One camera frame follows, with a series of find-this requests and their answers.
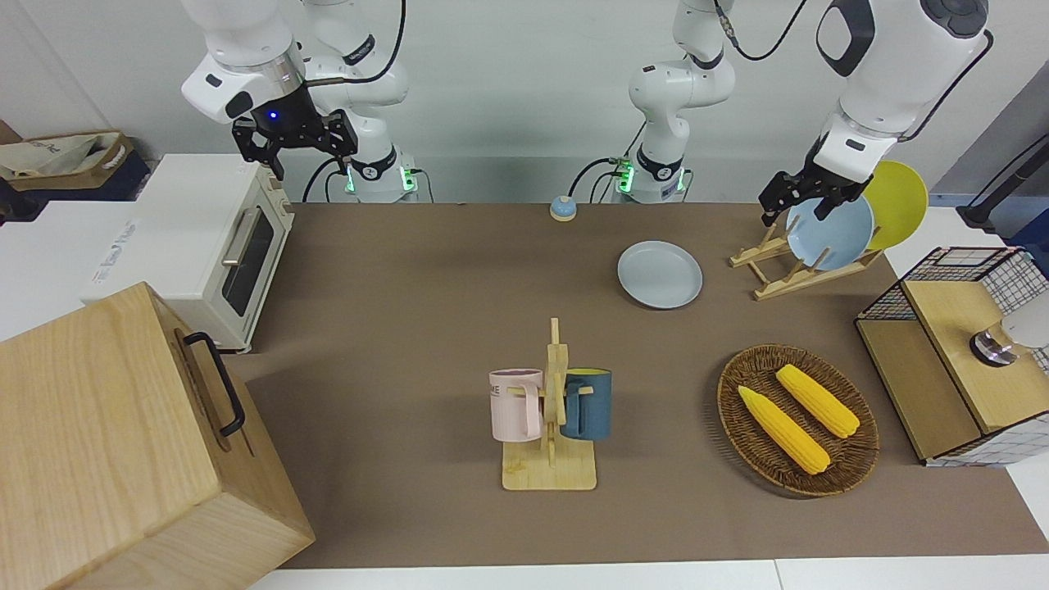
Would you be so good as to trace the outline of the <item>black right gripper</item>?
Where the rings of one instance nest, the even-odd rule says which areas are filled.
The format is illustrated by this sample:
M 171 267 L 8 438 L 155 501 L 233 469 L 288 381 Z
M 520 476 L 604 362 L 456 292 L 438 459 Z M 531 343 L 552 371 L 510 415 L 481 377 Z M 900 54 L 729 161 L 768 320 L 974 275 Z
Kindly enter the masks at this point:
M 339 166 L 347 166 L 359 147 L 346 112 L 319 112 L 307 86 L 252 109 L 250 115 L 237 117 L 232 135 L 241 157 L 265 163 L 279 182 L 285 176 L 279 161 L 282 149 L 314 148 L 338 159 Z

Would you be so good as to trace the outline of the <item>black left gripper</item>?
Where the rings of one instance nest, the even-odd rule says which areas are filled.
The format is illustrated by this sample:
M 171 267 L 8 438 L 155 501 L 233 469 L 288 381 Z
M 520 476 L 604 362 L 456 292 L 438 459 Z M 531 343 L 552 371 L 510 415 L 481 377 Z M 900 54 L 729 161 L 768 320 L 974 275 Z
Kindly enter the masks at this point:
M 765 185 L 765 189 L 758 194 L 758 202 L 763 206 L 761 222 L 765 227 L 771 227 L 777 220 L 779 207 L 791 207 L 816 198 L 821 201 L 814 209 L 814 216 L 817 220 L 825 222 L 844 202 L 857 199 L 872 182 L 871 174 L 863 182 L 855 182 L 815 164 L 818 148 L 820 144 L 814 144 L 810 148 L 802 162 L 802 171 L 796 175 L 777 172 Z

